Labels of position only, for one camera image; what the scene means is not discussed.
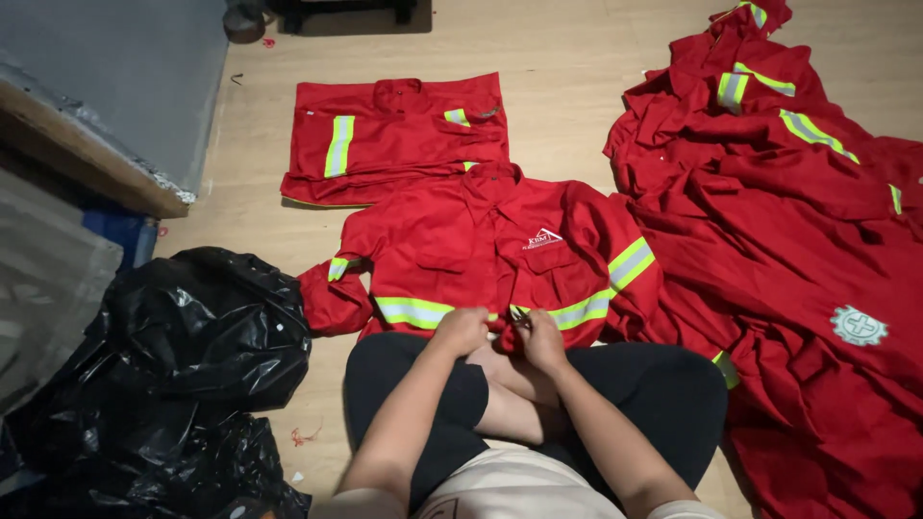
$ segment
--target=laminate floor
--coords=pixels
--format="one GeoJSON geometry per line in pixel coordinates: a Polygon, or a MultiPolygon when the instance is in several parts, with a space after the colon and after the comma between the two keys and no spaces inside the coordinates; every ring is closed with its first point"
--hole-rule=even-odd
{"type": "MultiPolygon", "coordinates": [[[[579,179],[614,189],[600,150],[623,112],[620,95],[641,71],[666,66],[667,44],[704,30],[732,0],[434,0],[427,34],[293,37],[231,45],[211,128],[199,200],[166,221],[157,256],[214,245],[252,252],[297,275],[336,252],[354,210],[284,207],[294,86],[379,78],[450,80],[498,70],[509,117],[510,154],[526,175],[579,179]],[[244,74],[238,85],[230,81],[244,74]]],[[[829,97],[876,135],[923,140],[923,2],[790,0],[795,17],[773,35],[813,48],[829,97]]],[[[342,373],[354,335],[315,341],[311,367],[271,420],[285,477],[330,497],[350,451],[342,418],[342,373]],[[296,447],[292,430],[315,440],[296,447]]],[[[728,519],[751,517],[719,451],[699,485],[728,519]]]]}

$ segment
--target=red coverall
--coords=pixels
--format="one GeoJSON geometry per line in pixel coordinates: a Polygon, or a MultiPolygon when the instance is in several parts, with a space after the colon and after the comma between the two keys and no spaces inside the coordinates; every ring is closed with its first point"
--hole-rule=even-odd
{"type": "Polygon", "coordinates": [[[474,163],[508,160],[497,73],[446,82],[299,83],[281,192],[315,205],[366,205],[474,163]]]}
{"type": "Polygon", "coordinates": [[[484,163],[351,214],[336,256],[299,280],[322,335],[430,336],[452,309],[483,306],[513,350],[512,307],[549,310],[566,347],[591,345],[607,319],[638,330],[660,272],[631,215],[592,187],[484,163]],[[373,269],[370,300],[359,274],[373,269]]]}
{"type": "Polygon", "coordinates": [[[728,438],[763,516],[920,516],[923,145],[873,138],[807,47],[765,41],[790,16],[715,15],[626,92],[605,154],[664,270],[629,338],[730,359],[728,438]]]}

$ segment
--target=kbm logo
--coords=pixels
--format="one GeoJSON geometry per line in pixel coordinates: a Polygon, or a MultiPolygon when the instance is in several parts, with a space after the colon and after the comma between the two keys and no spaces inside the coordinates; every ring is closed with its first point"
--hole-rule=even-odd
{"type": "Polygon", "coordinates": [[[523,247],[522,250],[541,247],[542,245],[548,245],[549,243],[555,243],[556,241],[561,241],[562,239],[564,238],[552,233],[551,231],[543,227],[542,230],[540,230],[538,234],[535,235],[534,238],[529,238],[529,245],[523,247]]]}

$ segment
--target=safety emblem patch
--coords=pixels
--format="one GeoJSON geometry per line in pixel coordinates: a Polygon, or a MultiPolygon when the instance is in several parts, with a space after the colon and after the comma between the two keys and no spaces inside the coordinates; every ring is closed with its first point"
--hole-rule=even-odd
{"type": "Polygon", "coordinates": [[[888,336],[888,325],[873,319],[869,314],[860,312],[846,305],[837,308],[836,315],[830,319],[836,333],[843,340],[856,346],[878,345],[882,337],[888,336]]]}

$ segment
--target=pocket flap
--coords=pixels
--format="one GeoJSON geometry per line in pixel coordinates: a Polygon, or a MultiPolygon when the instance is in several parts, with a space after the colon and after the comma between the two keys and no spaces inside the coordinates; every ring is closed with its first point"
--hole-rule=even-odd
{"type": "Polygon", "coordinates": [[[549,247],[548,249],[539,247],[526,251],[525,255],[525,262],[529,265],[529,269],[536,274],[576,263],[579,259],[574,251],[563,245],[561,247],[549,247]]]}
{"type": "Polygon", "coordinates": [[[455,272],[461,274],[468,267],[468,258],[452,258],[428,252],[416,253],[416,264],[431,271],[455,272]]]}

